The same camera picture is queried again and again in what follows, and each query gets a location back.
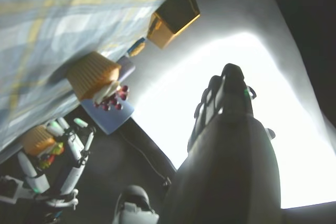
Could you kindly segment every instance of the blue object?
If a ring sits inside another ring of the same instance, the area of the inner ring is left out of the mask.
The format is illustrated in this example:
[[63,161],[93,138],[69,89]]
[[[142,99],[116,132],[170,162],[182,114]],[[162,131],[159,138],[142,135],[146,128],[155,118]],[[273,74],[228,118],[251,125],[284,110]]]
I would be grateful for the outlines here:
[[104,111],[101,107],[95,108],[92,100],[83,100],[81,105],[95,123],[107,134],[111,134],[119,128],[128,118],[131,117],[134,107],[127,101],[119,101],[123,106],[122,110],[111,108]]

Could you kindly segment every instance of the blue and white checkered cloth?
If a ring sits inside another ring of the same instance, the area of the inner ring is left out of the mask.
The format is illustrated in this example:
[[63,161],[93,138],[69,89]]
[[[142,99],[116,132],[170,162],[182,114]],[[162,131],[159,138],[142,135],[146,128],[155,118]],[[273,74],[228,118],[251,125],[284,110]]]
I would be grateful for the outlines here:
[[79,102],[64,78],[98,51],[117,61],[165,0],[0,0],[0,151]]

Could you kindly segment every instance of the cable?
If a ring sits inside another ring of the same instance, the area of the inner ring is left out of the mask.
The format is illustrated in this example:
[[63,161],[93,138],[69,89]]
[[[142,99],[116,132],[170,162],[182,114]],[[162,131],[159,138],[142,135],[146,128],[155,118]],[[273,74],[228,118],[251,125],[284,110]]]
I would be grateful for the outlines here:
[[167,179],[158,172],[158,170],[155,169],[155,167],[152,165],[152,163],[149,161],[149,159],[147,158],[146,154],[144,154],[144,152],[142,150],[140,150],[138,147],[136,147],[134,144],[132,144],[130,141],[127,140],[127,138],[119,131],[119,134],[122,136],[122,138],[129,143],[134,149],[136,149],[138,152],[140,152],[142,154],[142,156],[147,160],[148,164],[152,167],[153,171],[155,171],[155,173],[161,177],[164,181],[166,181]]

